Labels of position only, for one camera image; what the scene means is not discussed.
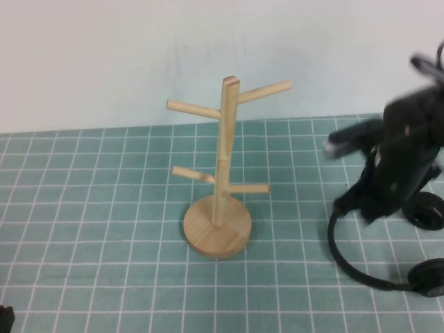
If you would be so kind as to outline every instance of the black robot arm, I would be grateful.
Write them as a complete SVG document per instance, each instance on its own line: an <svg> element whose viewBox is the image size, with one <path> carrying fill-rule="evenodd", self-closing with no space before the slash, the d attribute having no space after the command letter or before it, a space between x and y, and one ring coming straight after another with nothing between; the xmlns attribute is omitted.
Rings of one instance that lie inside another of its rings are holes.
<svg viewBox="0 0 444 333"><path fill-rule="evenodd" d="M332 133L325 155L335 159L361 151L366 163L356 184L337 198L328 223L330 252L352 279L385 291L412 291L426 297L444 296L444 259L429 259L414 266L407 281L394 283L356 269L342 256L334 231L339 217L359 210L371 223L402 209L416 227L444 228L444 200L421 191L441 170L436 164L444 146L444 70L438 48L436 64L421 55L414 67L434 79L434 85L389 103L381 119L372 119Z"/></svg>

